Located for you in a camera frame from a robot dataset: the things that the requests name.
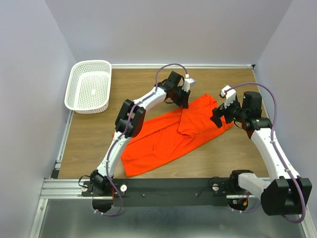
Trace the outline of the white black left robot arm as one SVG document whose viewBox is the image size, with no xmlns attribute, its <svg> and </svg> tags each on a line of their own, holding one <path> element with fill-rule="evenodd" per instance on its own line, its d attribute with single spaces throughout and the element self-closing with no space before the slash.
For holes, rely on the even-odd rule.
<svg viewBox="0 0 317 238">
<path fill-rule="evenodd" d="M 190 88 L 195 84 L 196 81 L 189 74 L 182 76 L 172 71 L 167 79 L 156 82 L 152 90 L 141 98 L 123 102 L 115 120 L 115 132 L 110 147 L 90 175 L 90 183 L 97 195 L 104 196 L 114 187 L 112 178 L 118 159 L 132 138 L 141 132 L 146 112 L 167 99 L 181 108 L 188 108 Z"/>
</svg>

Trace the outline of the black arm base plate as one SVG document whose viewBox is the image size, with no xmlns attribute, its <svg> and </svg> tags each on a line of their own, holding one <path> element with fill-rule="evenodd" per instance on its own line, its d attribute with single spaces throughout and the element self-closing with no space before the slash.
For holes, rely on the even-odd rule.
<svg viewBox="0 0 317 238">
<path fill-rule="evenodd" d="M 115 178 L 112 183 L 94 185 L 85 181 L 82 196 L 92 197 L 96 209 L 124 207 L 233 206 L 245 210 L 253 198 L 234 189 L 228 178 Z"/>
</svg>

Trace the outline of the white perforated plastic basket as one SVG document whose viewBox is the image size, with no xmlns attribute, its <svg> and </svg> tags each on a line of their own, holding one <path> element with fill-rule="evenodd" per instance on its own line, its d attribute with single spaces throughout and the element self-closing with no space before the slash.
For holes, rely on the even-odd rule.
<svg viewBox="0 0 317 238">
<path fill-rule="evenodd" d="M 78 114 L 102 113 L 108 108 L 112 66 L 106 60 L 76 63 L 69 75 L 65 106 Z"/>
</svg>

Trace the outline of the orange t shirt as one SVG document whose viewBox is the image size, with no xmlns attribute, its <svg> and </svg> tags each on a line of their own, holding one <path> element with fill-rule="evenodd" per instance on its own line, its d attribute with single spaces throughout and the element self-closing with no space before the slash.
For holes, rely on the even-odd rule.
<svg viewBox="0 0 317 238">
<path fill-rule="evenodd" d="M 127 177 L 138 176 L 166 165 L 231 129 L 211 121 L 217 101 L 204 94 L 189 103 L 144 122 L 141 132 L 125 148 L 121 160 Z"/>
</svg>

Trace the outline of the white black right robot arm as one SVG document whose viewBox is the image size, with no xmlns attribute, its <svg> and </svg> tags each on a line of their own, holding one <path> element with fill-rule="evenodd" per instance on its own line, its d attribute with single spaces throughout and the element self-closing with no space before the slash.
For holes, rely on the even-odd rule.
<svg viewBox="0 0 317 238">
<path fill-rule="evenodd" d="M 220 96 L 225 102 L 213 109 L 211 121 L 219 128 L 239 122 L 257 147 L 270 179 L 265 181 L 250 170 L 234 170 L 228 181 L 229 191 L 248 191 L 260 200 L 269 216 L 304 215 L 312 183 L 299 175 L 282 151 L 270 119 L 262 116 L 261 94 L 247 91 L 240 103 L 235 90 L 226 86 Z"/>
</svg>

